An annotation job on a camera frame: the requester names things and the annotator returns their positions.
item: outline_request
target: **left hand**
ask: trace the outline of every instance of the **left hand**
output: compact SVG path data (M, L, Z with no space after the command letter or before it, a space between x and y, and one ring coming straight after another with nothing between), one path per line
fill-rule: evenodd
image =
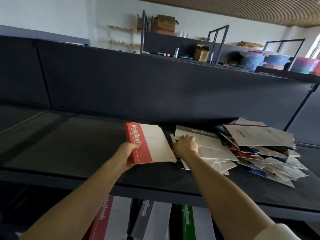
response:
M110 160L114 161L114 163L119 167L119 169L125 172L133 166L133 164L131 164L131 162L128 159L132 150L137 149L139 147L139 143L125 142L119 146L119 149Z

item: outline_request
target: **red notebook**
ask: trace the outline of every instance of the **red notebook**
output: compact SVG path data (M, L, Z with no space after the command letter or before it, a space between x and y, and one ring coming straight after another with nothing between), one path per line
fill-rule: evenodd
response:
M127 141L140 144L130 155L132 164L177 161L159 126L130 122L125 129Z

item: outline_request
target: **right hand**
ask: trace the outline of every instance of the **right hand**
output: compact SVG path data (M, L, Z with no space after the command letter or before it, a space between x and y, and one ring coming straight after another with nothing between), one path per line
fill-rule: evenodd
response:
M174 153L183 160L191 154L198 154L199 145L195 142L193 136L181 136L178 143L173 144Z

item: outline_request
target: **ceiling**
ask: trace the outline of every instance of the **ceiling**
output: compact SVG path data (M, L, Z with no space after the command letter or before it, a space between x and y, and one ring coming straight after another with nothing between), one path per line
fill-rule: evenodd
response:
M320 0L142 0L231 17L309 28L320 26Z

